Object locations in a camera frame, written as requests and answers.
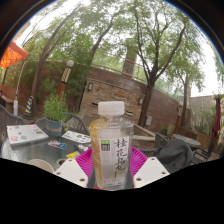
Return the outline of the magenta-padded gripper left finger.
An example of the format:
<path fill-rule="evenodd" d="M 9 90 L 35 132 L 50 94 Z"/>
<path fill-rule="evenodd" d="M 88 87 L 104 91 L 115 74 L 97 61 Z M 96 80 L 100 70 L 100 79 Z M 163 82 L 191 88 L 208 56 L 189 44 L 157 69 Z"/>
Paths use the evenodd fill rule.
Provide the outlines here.
<path fill-rule="evenodd" d="M 68 154 L 67 159 L 54 174 L 78 186 L 93 189 L 96 186 L 96 179 L 92 150 L 88 149 L 82 154 L 76 152 Z"/>

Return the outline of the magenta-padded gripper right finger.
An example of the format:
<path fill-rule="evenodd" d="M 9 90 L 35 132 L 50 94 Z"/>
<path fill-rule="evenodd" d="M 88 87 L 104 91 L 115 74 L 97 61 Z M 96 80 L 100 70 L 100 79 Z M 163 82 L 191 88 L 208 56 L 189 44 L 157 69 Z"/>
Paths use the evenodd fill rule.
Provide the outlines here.
<path fill-rule="evenodd" d="M 169 175 L 156 157 L 147 157 L 137 148 L 132 148 L 130 173 L 134 188 L 141 188 Z"/>

